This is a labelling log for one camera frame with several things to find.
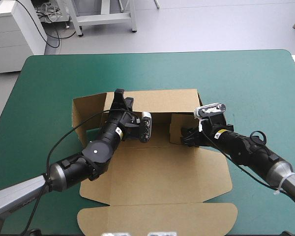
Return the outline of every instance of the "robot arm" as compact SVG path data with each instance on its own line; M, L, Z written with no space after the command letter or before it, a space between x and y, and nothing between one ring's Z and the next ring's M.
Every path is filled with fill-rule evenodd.
M266 136L261 131L249 137L234 132L226 124L224 104L214 103L195 109L199 127L182 129L182 143L187 146L213 147L230 156L237 165L248 166L271 187L281 188L295 199L295 173L292 165L266 147Z
M121 141L139 139L148 142L151 135L151 114L139 119L132 112L133 98L123 98L122 89L115 91L108 119L97 137L81 152L62 159L40 175L0 190L0 232L6 217L42 194L63 191L87 178L97 179L107 171L110 160Z

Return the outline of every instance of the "open cardboard box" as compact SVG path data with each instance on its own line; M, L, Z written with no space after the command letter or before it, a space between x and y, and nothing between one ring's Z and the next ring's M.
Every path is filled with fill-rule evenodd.
M73 100L73 126L110 108L113 92ZM133 111L152 114L148 143L121 142L108 171L81 184L82 197L110 206L87 208L78 223L87 236L128 232L177 232L179 236L225 235L233 227L237 208L230 203L203 203L229 192L232 181L223 155L180 145L180 129L198 125L193 110L201 105L196 89L127 91ZM86 146L87 130L99 128L107 115L76 130Z

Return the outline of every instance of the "cable tie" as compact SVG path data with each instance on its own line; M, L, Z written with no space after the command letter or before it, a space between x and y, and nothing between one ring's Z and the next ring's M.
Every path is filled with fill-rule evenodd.
M285 175L282 179L281 179L281 182L277 188L277 190L273 193L274 195L278 195L280 193L280 191L282 190L282 184L283 182L290 176L295 176L295 173L294 172L290 172L289 174Z

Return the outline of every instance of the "white cabinet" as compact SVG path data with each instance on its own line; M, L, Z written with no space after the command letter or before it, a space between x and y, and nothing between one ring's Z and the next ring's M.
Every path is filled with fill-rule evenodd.
M47 35L30 0L21 3L35 20L42 36ZM43 55L46 43L25 9L14 0L0 1L0 73L19 71L32 55Z

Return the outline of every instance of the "cable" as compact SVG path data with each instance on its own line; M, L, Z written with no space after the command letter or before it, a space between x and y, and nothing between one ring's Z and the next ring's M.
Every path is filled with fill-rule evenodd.
M49 179L50 177L50 168L49 168L49 161L50 161L50 157L51 157L51 154L53 153L53 151L55 150L55 148L65 139L65 137L67 137L69 134L71 134L74 130L76 130L77 128L79 128L80 126L82 126L83 124L85 124L86 122L88 122L89 120L91 120L92 118L100 115L100 114L103 114L103 113L106 113L106 112L114 112L114 111L123 111L123 112L127 112L127 113L130 113L132 115L134 115L136 118L139 118L139 116L137 114L135 114L134 112L131 112L131 111L127 111L127 110L124 110L124 109L108 109L108 110L104 110L102 112L99 112L99 113L96 113L94 115L92 115L91 117L87 118L86 120L82 121L80 124L78 124L77 126L73 127L69 132L67 132L66 134L64 134L57 142L56 144L51 148L51 150L49 151L48 153L48 156L47 156L47 161L46 161L46 172L47 172L47 176L46 176L46 179ZM37 196L37 199L36 199L36 202L35 202L35 205L33 207L33 210L31 211L31 214L30 214L30 217L29 217L29 220L26 224L26 227L25 229L19 234L19 236L24 236L24 234L27 232L27 230L29 229L30 227L30 224L31 224L31 221L34 217L34 214L36 212L36 209L37 209L37 206L39 204L39 201L40 201L40 198L41 196L43 195L43 192L44 192L44 189L48 186L47 184L47 181L44 183L44 185L42 186L42 189L40 190L38 196Z
M42 39L45 41L45 43L47 44L47 45L49 45L50 47L52 47L52 48L58 48L59 46L60 46L60 40L58 41L58 45L57 46L53 46L53 45L51 45L51 44L49 44L48 42L47 42L47 40L43 37L43 35L41 34L41 32L40 32L40 30L39 30L39 28L38 28L38 26L37 26L37 24L36 24L36 22L35 22L35 20L33 19L33 17L31 16L31 14L30 14L30 12L27 10L27 8L19 1L19 0L15 0L15 1L17 1L24 9L25 9L25 11L29 14L29 16L30 16L30 18L31 18L31 20L34 22L34 24L35 24L35 26L36 26L36 29L37 29L37 31L38 31L38 33L40 34L40 36L42 37Z
M190 138L191 136L193 136L195 133L197 133L198 132L198 130L197 129L195 129L195 131L193 131L191 134L189 134L187 137L184 137L184 139L188 139L188 138Z
M36 13L38 13L38 14L41 14L40 16L39 16L39 18L42 18L42 17L47 17L47 15L45 15L44 13L42 13L41 11L36 11ZM56 39L67 39L67 38L71 38L74 34L75 34L76 32L74 31L71 35L69 35L69 36L67 36L67 37L54 37L54 36L52 36L52 35L50 35L50 34L48 34L48 33L46 33L45 32L45 34L47 34L49 37L51 37L51 38L56 38Z
M61 15L59 7L56 8L50 2L44 2L41 5L41 9L43 9L43 8L45 9L44 14L47 15L48 19L51 22L57 21L59 18L59 15Z
M49 177L50 174L50 170L49 170L49 160L51 157L51 154L53 153L53 151L55 150L55 148L62 142L62 140L64 140L65 137L67 137L69 134L71 134L74 130L76 130L77 128L79 128L80 126L82 126L83 124L85 124L86 122L88 122L90 119L94 118L95 116L98 116L100 114L103 114L105 112L110 112L110 111L123 111L123 112L128 112L130 114L133 114L135 117L139 118L137 114L135 114L134 112L131 111L127 111L124 109L109 109L109 110L104 110L102 112L99 112L91 117L89 117L88 119L82 121L80 124L78 124L77 126L75 126L74 128L72 128L69 132L67 132L65 135L63 135L58 142L56 142L56 144L51 148L48 156L47 156L47 161L46 161L46 171L47 171L47 177Z
M70 38L70 37L72 37L74 34L75 34L75 32L72 34L72 35L70 35L69 37L64 37L64 38L60 38L59 37L59 34L58 34L58 31L57 31L57 28L54 26L54 28L55 28L55 31L56 31L56 34L57 34L57 37L54 37L54 36L51 36L51 35L49 35L49 34L47 34L48 36L50 36L50 37L52 37L52 38L56 38L56 39L58 39L58 44L57 44L57 46L53 46L53 45L51 45L50 43L48 43L47 42L47 40L43 37L43 35L41 34L41 32L40 32L40 30L39 30L39 28L38 28L38 26L37 26L37 24L36 24L36 22L35 22L35 20L33 19L33 17L31 16L31 14L30 14L30 12L27 10L27 8L19 1L19 0L15 0L15 1L17 1L24 9L25 9L25 11L28 13L28 15L30 16L30 18L31 18L31 20L34 22L34 25L35 25L35 27L36 27L36 29L37 29L37 31L38 31L38 33L39 33L39 35L41 36L41 38L44 40L44 42L48 45L48 46L50 46L50 47L52 47L52 48L58 48L59 46L60 46L60 39L66 39L66 38ZM42 18L42 17L46 17L47 15L45 15L44 13L42 13L42 12L37 12L37 13L40 13L40 14L42 14L43 16L39 16L39 18Z
M244 171L247 175L249 175L253 180L255 180L256 182L258 182L259 184L263 185L266 188L272 189L272 190L277 190L275 187L271 187L270 185L260 181L259 179L257 179L256 177L254 177L252 174L250 174L248 171L246 171L244 168L242 168L240 165L238 165L237 163L235 163L223 150L221 150L216 144L215 142L213 142L206 134L205 132L203 132L203 135L206 137L206 139L212 143L212 145L219 150L227 159L229 159L234 165L236 165L238 168L240 168L240 170ZM295 198L293 196L291 196L289 193L280 190L281 193L283 193L284 195L288 196L294 203L295 203Z

